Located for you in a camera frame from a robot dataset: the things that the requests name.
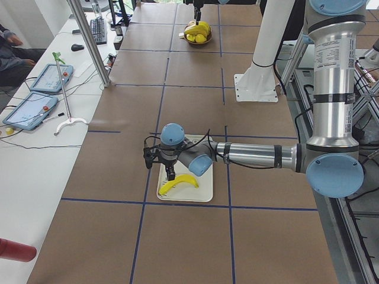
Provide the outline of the brown wicker basket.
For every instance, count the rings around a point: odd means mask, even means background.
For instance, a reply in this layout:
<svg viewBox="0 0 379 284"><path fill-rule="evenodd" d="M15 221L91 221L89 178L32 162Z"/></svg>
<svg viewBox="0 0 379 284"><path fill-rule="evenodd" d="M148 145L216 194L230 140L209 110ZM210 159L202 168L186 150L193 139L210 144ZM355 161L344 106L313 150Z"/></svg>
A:
<svg viewBox="0 0 379 284"><path fill-rule="evenodd" d="M184 34L184 40L190 44L202 45L208 43L212 39L212 33L209 32L207 36L201 33Z"/></svg>

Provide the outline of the yellow lemon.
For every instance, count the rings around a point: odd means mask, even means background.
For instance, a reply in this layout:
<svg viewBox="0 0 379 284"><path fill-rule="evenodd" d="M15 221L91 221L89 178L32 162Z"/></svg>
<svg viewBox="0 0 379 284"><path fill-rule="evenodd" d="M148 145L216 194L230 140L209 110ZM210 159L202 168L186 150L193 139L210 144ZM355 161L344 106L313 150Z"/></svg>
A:
<svg viewBox="0 0 379 284"><path fill-rule="evenodd" d="M202 44L207 41L207 37L202 35L202 34L197 34L196 35L196 43Z"/></svg>

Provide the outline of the yellow starfruit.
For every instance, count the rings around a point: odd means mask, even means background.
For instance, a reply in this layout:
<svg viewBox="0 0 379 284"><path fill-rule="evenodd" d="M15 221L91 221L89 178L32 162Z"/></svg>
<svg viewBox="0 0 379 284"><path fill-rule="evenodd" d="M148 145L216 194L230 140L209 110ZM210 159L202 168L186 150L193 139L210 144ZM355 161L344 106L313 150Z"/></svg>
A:
<svg viewBox="0 0 379 284"><path fill-rule="evenodd" d="M186 34L185 36L189 42L192 42L192 43L196 42L196 35L195 34Z"/></svg>

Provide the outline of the black keyboard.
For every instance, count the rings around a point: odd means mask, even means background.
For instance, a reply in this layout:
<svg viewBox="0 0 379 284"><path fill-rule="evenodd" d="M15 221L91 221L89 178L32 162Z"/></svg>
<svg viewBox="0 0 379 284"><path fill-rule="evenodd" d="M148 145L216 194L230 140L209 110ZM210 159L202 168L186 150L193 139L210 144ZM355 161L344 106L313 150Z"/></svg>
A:
<svg viewBox="0 0 379 284"><path fill-rule="evenodd" d="M103 18L98 17L90 20L89 27L96 44L100 45L107 43L107 28Z"/></svg>

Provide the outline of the black computer mouse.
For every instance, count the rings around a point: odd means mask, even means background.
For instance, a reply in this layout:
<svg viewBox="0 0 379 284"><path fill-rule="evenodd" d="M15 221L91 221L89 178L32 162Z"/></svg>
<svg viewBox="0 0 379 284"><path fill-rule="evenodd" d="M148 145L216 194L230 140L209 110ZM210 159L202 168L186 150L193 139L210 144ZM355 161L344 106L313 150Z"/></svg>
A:
<svg viewBox="0 0 379 284"><path fill-rule="evenodd" d="M80 51L80 50L83 50L84 49L84 46L81 45L81 44L73 44L71 46L71 50L72 51Z"/></svg>

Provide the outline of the far teach pendant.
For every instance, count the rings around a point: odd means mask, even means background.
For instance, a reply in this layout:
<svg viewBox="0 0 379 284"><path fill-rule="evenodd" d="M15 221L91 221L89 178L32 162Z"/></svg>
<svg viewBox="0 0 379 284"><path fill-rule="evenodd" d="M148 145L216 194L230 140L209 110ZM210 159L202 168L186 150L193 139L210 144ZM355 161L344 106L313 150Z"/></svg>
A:
<svg viewBox="0 0 379 284"><path fill-rule="evenodd" d="M63 74L63 82L67 84L72 76L74 68L72 65L61 64L60 72ZM58 93L62 89L61 78L57 72L56 64L47 64L30 86L31 91Z"/></svg>

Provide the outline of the teach pendant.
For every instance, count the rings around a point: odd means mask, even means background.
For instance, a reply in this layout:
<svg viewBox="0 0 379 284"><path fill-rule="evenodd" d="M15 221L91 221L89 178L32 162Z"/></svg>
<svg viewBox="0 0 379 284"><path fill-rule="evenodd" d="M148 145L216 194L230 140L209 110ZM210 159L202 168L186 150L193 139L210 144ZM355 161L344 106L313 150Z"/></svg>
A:
<svg viewBox="0 0 379 284"><path fill-rule="evenodd" d="M33 130L42 123L57 103L58 99L55 96L32 91L2 122L10 127Z"/></svg>
<svg viewBox="0 0 379 284"><path fill-rule="evenodd" d="M63 74L63 82L67 84L72 76L74 68L72 65L61 64L60 72ZM30 86L31 91L58 93L62 89L61 78L57 72L56 64L47 64Z"/></svg>

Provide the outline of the near teach pendant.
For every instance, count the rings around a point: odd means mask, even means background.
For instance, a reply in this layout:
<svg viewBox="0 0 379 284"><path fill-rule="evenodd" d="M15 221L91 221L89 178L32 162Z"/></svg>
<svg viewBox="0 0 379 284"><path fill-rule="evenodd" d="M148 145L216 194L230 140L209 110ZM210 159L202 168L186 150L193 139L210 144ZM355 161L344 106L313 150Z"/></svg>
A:
<svg viewBox="0 0 379 284"><path fill-rule="evenodd" d="M55 96L32 91L2 122L10 127L33 130L42 123L57 103L58 99Z"/></svg>

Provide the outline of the red bottle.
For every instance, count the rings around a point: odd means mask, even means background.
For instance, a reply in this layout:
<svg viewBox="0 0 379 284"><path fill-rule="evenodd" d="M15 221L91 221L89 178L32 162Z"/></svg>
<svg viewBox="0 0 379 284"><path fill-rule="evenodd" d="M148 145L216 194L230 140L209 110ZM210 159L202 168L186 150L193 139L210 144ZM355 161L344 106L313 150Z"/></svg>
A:
<svg viewBox="0 0 379 284"><path fill-rule="evenodd" d="M29 262L36 257L37 249L23 243L1 239L1 258L19 262Z"/></svg>

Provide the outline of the aluminium frame post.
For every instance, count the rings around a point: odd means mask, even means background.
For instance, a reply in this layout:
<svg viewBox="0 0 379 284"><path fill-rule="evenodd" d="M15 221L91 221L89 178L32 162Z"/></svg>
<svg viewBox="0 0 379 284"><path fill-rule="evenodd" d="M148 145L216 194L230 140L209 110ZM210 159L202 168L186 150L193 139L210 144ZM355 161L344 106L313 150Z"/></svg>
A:
<svg viewBox="0 0 379 284"><path fill-rule="evenodd" d="M81 3L78 0L68 0L68 5L75 16L78 27L82 33L83 40L89 51L93 64L100 76L101 82L105 88L107 88L111 81L109 75L104 67L103 59L98 51L98 47L93 39L89 24L86 20L85 13L82 10Z"/></svg>

